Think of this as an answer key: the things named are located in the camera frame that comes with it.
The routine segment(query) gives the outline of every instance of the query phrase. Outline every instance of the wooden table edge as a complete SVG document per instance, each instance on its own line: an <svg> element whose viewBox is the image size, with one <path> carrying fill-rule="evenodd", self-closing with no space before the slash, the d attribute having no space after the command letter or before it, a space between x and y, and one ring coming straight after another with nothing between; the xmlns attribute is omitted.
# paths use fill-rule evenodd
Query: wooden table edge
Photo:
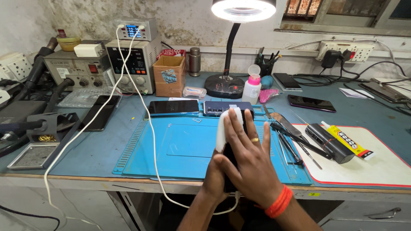
<svg viewBox="0 0 411 231"><path fill-rule="evenodd" d="M18 177L18 178L43 178L44 175L39 174L21 174L21 173L0 173L0 177ZM143 183L143 184L158 184L157 180L140 179L140 178L111 178L111 177L90 177L90 176L56 176L48 175L48 179L54 180L89 180L89 181L106 181L106 182L126 182L126 183ZM201 186L201 181L184 181L184 180L164 180L163 184L167 185L190 185ZM326 191L326 192L362 192L362 193L389 193L389 194L411 194L408 189L363 189L349 187L316 187L316 186L298 186L288 185L292 190L305 191Z"/></svg>

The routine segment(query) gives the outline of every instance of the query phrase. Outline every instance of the hand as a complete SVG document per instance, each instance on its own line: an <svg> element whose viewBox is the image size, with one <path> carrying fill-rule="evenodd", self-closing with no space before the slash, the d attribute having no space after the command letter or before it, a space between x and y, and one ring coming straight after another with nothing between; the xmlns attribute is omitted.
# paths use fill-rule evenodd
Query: hand
<svg viewBox="0 0 411 231"><path fill-rule="evenodd" d="M227 198L228 193L224 193L224 173L216 162L216 154L218 154L218 152L214 149L199 194L203 194L207 199L211 200L212 203L218 205Z"/></svg>
<svg viewBox="0 0 411 231"><path fill-rule="evenodd" d="M216 154L214 159L245 197L267 209L283 189L270 158L270 127L268 122L264 123L262 145L259 141L251 142L251 139L258 138L258 133L248 109L245 110L245 119L248 136L233 109L229 109L229 116L224 120L226 138L233 149L238 169L222 154Z"/></svg>

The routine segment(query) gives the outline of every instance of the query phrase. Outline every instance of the purple phone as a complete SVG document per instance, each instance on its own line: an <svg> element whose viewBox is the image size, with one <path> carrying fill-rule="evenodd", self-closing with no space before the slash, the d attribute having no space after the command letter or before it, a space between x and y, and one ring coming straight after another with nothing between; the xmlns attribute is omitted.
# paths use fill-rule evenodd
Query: purple phone
<svg viewBox="0 0 411 231"><path fill-rule="evenodd" d="M326 112L337 112L330 101L322 99L313 99L297 95L288 95L288 101L291 106L314 109Z"/></svg>

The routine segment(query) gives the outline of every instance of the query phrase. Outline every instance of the orange thread bracelet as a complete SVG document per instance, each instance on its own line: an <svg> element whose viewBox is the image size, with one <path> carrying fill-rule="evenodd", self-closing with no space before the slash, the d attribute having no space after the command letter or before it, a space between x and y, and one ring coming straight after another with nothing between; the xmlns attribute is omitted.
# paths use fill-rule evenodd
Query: orange thread bracelet
<svg viewBox="0 0 411 231"><path fill-rule="evenodd" d="M265 210L266 215L270 218L277 218L278 216L280 216L287 208L292 197L293 191L286 185L284 185L284 188L278 196L277 200L275 200L275 202Z"/></svg>

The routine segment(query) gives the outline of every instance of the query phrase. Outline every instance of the window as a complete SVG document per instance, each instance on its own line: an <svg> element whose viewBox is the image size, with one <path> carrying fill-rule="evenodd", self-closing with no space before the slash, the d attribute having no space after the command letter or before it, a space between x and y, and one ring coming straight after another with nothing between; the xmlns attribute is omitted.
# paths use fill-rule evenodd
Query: window
<svg viewBox="0 0 411 231"><path fill-rule="evenodd" d="M286 0L280 30L411 37L410 0Z"/></svg>

